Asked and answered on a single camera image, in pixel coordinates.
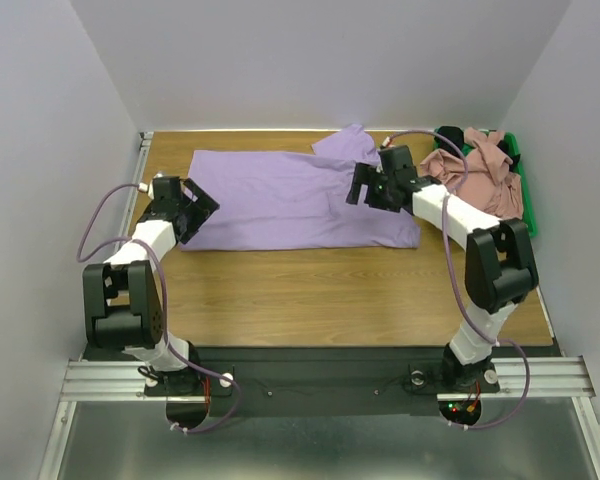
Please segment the purple t-shirt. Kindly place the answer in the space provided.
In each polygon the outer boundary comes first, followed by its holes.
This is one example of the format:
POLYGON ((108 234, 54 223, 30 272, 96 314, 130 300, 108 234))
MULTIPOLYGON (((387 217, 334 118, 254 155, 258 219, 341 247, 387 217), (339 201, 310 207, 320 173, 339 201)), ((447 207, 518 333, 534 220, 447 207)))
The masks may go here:
POLYGON ((358 162, 377 166, 380 158, 356 124, 314 143, 309 154, 197 150, 188 176, 219 208, 181 248, 417 248, 421 229, 410 214, 347 203, 358 162))

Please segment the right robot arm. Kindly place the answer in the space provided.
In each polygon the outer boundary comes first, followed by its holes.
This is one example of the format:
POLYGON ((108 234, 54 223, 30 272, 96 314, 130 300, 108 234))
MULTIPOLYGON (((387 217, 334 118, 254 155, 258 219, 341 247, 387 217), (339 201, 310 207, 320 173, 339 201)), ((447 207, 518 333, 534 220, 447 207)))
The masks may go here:
POLYGON ((489 368, 502 326, 539 283, 527 225, 500 219, 453 195, 431 176, 418 175, 408 147, 386 148, 380 163, 356 163, 347 203, 387 212, 406 211, 442 231, 465 252, 458 332, 445 346, 443 385, 462 390, 489 368))

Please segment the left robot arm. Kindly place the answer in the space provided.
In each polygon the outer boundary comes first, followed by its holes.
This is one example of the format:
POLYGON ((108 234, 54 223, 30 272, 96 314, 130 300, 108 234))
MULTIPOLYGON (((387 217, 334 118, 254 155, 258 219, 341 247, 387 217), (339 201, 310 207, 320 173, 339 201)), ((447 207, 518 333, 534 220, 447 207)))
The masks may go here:
POLYGON ((219 205, 190 178, 158 174, 134 189, 149 203, 117 251, 101 263, 83 251, 85 332, 89 346, 139 361, 147 388, 167 396, 210 389, 195 347, 169 331, 164 257, 197 234, 219 205))

